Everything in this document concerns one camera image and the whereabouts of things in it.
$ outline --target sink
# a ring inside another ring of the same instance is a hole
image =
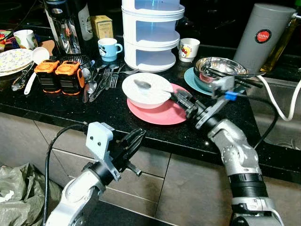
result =
[[[285,116],[288,116],[291,99],[297,82],[285,81],[279,79],[265,78],[272,90],[278,106]],[[252,87],[247,91],[248,96],[261,97],[270,101],[266,89]],[[294,117],[291,121],[284,121],[279,117],[274,129],[265,139],[265,142],[285,146],[294,149],[301,149],[301,94],[299,93]],[[250,100],[251,107],[256,119],[260,134],[271,124],[274,113],[271,107],[258,101]]]

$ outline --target white mug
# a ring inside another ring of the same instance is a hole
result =
[[[197,39],[181,39],[178,46],[179,59],[183,62],[192,62],[198,53],[199,44]]]
[[[35,49],[38,47],[38,42],[34,37],[32,30],[20,30],[14,33],[14,37],[20,48]]]

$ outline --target white ladle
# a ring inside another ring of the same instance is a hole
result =
[[[37,65],[42,63],[43,60],[48,60],[49,58],[50,58],[49,52],[44,47],[37,47],[32,52],[32,60]],[[24,89],[25,95],[28,95],[30,90],[32,89],[32,84],[33,84],[33,81],[36,78],[36,76],[37,76],[37,74],[35,72],[32,73],[32,75],[30,76],[30,78],[26,84],[26,87]]]

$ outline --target black cable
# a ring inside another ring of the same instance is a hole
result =
[[[61,134],[63,134],[65,131],[69,129],[81,129],[84,131],[84,129],[87,127],[86,124],[74,124],[70,125],[62,130],[60,130],[55,138],[50,142],[48,149],[47,149],[47,154],[46,154],[46,160],[45,160],[45,201],[44,201],[44,214],[43,214],[43,221],[42,225],[46,225],[46,220],[47,220],[47,211],[48,211],[48,197],[49,197],[49,160],[50,160],[50,153],[52,150],[52,146],[55,143],[55,141],[59,138]]]
[[[0,39],[0,41],[7,39],[10,35],[12,35],[16,29],[24,22],[24,20],[27,18],[27,16],[29,15],[29,13],[31,12],[32,8],[34,7],[34,5],[36,4],[37,0],[34,1],[33,5],[30,7],[30,9],[28,10],[27,14],[25,15],[25,17],[21,20],[21,22],[4,38]]]
[[[247,96],[247,95],[243,95],[243,94],[237,94],[238,97],[244,97],[244,98],[248,98],[248,99],[251,99],[251,100],[255,100],[255,101],[260,101],[260,102],[263,102],[267,105],[269,105],[273,111],[274,111],[274,119],[272,121],[272,123],[270,124],[270,126],[267,128],[267,130],[264,132],[264,134],[262,135],[262,137],[259,139],[259,141],[257,142],[257,144],[254,146],[254,148],[256,149],[257,146],[259,144],[261,144],[261,142],[267,137],[267,135],[272,131],[272,129],[274,128],[278,118],[279,118],[279,114],[277,112],[277,109],[276,107],[270,102],[270,101],[267,101],[263,98],[260,98],[260,97],[254,97],[254,96]]]

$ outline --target metal bowl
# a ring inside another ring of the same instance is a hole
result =
[[[210,83],[220,79],[220,77],[210,73],[207,68],[212,68],[231,75],[247,74],[247,70],[233,60],[221,57],[205,57],[197,60],[193,67],[194,78],[197,84],[202,85],[201,83],[206,83],[211,87]]]

